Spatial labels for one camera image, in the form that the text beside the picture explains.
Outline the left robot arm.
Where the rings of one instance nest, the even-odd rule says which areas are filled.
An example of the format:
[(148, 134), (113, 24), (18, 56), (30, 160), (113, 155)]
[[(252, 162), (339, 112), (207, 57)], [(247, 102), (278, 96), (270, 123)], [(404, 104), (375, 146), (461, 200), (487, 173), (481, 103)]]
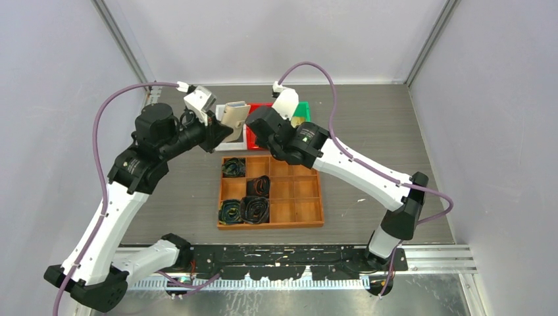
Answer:
[(150, 274), (191, 267), (190, 243), (172, 233), (126, 259), (115, 260), (114, 254), (132, 219), (168, 173), (168, 162), (194, 147), (211, 152), (233, 133), (212, 111), (186, 109), (177, 117), (165, 103), (145, 107), (135, 127), (132, 145), (104, 178), (99, 208), (75, 250), (44, 274), (72, 299), (102, 313), (114, 309), (131, 285)]

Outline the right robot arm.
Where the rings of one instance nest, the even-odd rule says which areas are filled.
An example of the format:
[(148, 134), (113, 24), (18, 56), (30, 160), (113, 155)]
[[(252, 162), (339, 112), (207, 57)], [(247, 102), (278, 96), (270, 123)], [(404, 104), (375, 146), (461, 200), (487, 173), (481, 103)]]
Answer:
[(428, 184), (425, 174), (410, 176), (379, 165), (334, 141), (329, 131), (312, 122), (293, 127), (272, 107), (254, 110), (246, 124), (256, 144), (275, 159), (335, 176), (387, 209), (365, 250), (364, 260), (371, 269), (386, 268), (398, 243), (413, 238), (424, 205), (422, 188)]

